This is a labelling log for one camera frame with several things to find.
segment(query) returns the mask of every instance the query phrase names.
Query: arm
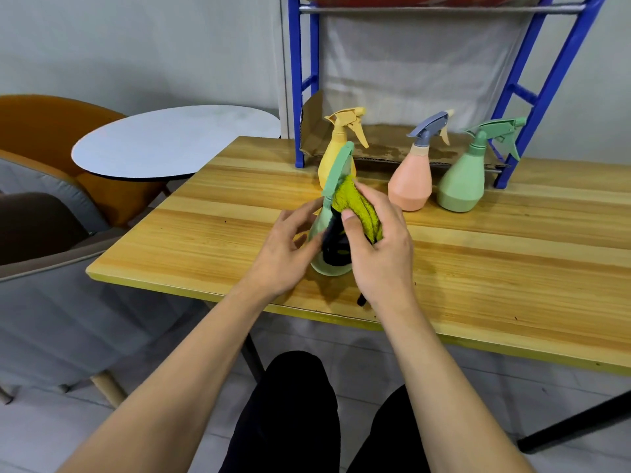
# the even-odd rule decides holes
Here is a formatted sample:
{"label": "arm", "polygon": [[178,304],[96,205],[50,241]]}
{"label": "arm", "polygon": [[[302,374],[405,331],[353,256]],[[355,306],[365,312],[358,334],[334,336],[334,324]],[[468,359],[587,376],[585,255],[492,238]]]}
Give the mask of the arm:
{"label": "arm", "polygon": [[365,185],[384,238],[374,246],[352,211],[342,213],[353,274],[394,348],[432,473],[532,473],[440,343],[416,302],[413,242],[401,210]]}
{"label": "arm", "polygon": [[59,473],[185,473],[261,310],[293,288],[322,237],[300,248],[322,199],[283,211],[246,276],[61,466]]}

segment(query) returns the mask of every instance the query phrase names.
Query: tiled floor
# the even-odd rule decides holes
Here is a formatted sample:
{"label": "tiled floor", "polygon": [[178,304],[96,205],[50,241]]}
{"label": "tiled floor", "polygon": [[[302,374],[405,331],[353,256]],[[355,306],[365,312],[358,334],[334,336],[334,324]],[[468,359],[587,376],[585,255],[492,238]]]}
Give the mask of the tiled floor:
{"label": "tiled floor", "polygon": [[[128,391],[136,388],[203,317],[182,319],[150,347],[112,371]],[[369,332],[273,314],[261,315],[252,331],[263,363],[294,349],[318,355],[338,394],[342,430],[341,471],[366,438],[379,405],[402,382],[383,332]],[[502,428],[513,437],[532,433],[631,390],[631,378],[449,347]],[[216,472],[234,425],[254,388],[242,358],[218,399],[190,471]],[[0,405],[0,472],[53,472],[111,413],[90,383],[68,394],[20,389]],[[529,456],[540,473],[631,471],[631,422],[624,422],[563,446]]]}

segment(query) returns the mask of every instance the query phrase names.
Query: yellow table edge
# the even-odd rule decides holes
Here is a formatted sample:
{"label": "yellow table edge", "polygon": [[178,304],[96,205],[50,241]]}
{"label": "yellow table edge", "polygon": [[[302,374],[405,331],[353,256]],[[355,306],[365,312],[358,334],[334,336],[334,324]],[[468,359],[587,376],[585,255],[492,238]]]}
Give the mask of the yellow table edge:
{"label": "yellow table edge", "polygon": [[[165,294],[173,294],[184,296],[188,298],[195,298],[198,300],[205,300],[209,302],[219,302],[224,298],[224,294],[217,293],[201,293],[190,289],[182,289],[178,287],[155,285],[150,282],[135,281],[131,279],[122,279],[113,276],[107,276],[105,274],[99,274],[90,271],[91,265],[86,269],[86,273],[91,279],[100,282],[107,282],[110,284],[118,284],[121,286],[136,287],[140,289],[157,291]],[[312,310],[304,310],[296,307],[288,307],[285,305],[278,305],[271,303],[265,307],[264,311],[277,313],[282,315],[289,315],[291,317],[306,318],[308,320],[317,320],[319,322],[328,322],[330,324],[337,324],[340,326],[364,328],[366,330],[383,330],[379,322],[373,322],[370,320],[362,320],[358,318],[344,317],[343,315],[336,315],[327,312],[318,312]],[[616,364],[603,363],[587,358],[576,358],[572,356],[565,356],[562,354],[556,354],[553,352],[542,352],[539,350],[531,350],[522,347],[509,346],[504,344],[496,344],[493,342],[485,342],[474,339],[465,339],[456,337],[453,335],[441,334],[438,332],[440,340],[447,343],[458,345],[465,348],[485,350],[487,352],[494,352],[503,355],[510,355],[515,357],[528,358],[532,360],[541,360],[549,363],[558,363],[561,365],[567,365],[578,368],[586,368],[588,370],[595,370],[599,372],[608,372],[619,375],[631,376],[631,367],[620,366]]]}

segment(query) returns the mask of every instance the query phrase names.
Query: yellow towel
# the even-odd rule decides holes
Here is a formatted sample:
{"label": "yellow towel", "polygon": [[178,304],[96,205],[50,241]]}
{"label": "yellow towel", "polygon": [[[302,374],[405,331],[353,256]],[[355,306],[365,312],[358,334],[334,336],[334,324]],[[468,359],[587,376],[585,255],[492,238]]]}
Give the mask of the yellow towel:
{"label": "yellow towel", "polygon": [[344,209],[351,209],[362,222],[363,233],[366,234],[370,243],[374,244],[384,237],[375,208],[357,190],[351,176],[346,176],[335,190],[331,207],[339,213]]}

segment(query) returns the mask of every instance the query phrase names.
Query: blue shelf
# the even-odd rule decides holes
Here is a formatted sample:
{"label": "blue shelf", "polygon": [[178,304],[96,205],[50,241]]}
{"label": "blue shelf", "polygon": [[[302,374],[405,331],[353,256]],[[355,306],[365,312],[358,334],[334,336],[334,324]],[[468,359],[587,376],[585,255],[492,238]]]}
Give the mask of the blue shelf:
{"label": "blue shelf", "polygon": [[[517,53],[506,84],[502,89],[500,99],[493,111],[492,119],[501,118],[506,111],[509,101],[513,95],[520,97],[532,106],[528,115],[527,123],[522,128],[517,137],[517,150],[523,155],[526,153],[528,144],[537,127],[541,123],[548,106],[552,102],[567,70],[569,69],[576,53],[592,24],[598,16],[600,8],[605,0],[585,0],[583,3],[554,4],[554,0],[541,0],[537,6],[533,7],[393,7],[393,8],[323,8],[315,5],[301,5],[300,0],[288,0],[289,17],[289,42],[292,68],[292,105],[293,105],[293,127],[296,146],[296,167],[303,168],[305,165],[304,154],[300,150],[300,115],[302,112],[302,94],[311,87],[311,94],[317,93],[320,80],[320,15],[327,13],[334,14],[379,14],[382,12],[432,12],[440,13],[472,13],[472,14],[512,14],[512,13],[532,13],[532,20],[526,31],[526,35]],[[300,15],[309,16],[311,27],[311,73],[304,79],[302,73],[302,49],[300,32]],[[543,21],[548,15],[575,15],[576,21],[572,26],[567,39],[556,61],[548,74],[548,78],[541,88],[539,94],[533,93],[529,89],[519,84],[519,79],[526,62],[532,53],[532,47],[536,41]],[[495,151],[498,158],[504,161]],[[508,185],[510,176],[517,166],[517,159],[509,156],[505,160],[506,166],[501,168],[495,179],[495,187],[504,189]]]}

